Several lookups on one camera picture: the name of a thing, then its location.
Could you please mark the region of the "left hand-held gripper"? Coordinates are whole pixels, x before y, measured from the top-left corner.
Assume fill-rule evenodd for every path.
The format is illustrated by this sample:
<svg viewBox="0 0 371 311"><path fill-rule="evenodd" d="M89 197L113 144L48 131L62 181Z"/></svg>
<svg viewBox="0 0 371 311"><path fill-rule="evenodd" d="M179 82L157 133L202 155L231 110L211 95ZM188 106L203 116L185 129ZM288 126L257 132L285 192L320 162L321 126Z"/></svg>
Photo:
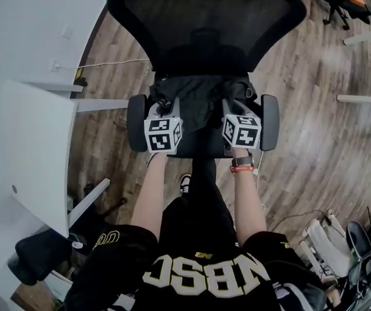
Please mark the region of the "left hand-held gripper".
<svg viewBox="0 0 371 311"><path fill-rule="evenodd" d="M153 104L144 121L145 140L149 152L175 156L182 140L182 130L179 98L175 98L167 109L161 104Z"/></svg>

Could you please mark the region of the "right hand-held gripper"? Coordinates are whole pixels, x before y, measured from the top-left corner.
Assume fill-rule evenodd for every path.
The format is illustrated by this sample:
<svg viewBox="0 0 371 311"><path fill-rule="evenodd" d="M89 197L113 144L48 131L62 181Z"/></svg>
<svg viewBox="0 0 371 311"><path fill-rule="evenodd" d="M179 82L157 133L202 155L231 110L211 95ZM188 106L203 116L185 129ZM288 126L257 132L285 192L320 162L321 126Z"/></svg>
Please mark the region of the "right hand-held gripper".
<svg viewBox="0 0 371 311"><path fill-rule="evenodd" d="M232 148L256 149L262 131L261 119L244 104L222 100L222 136Z"/></svg>

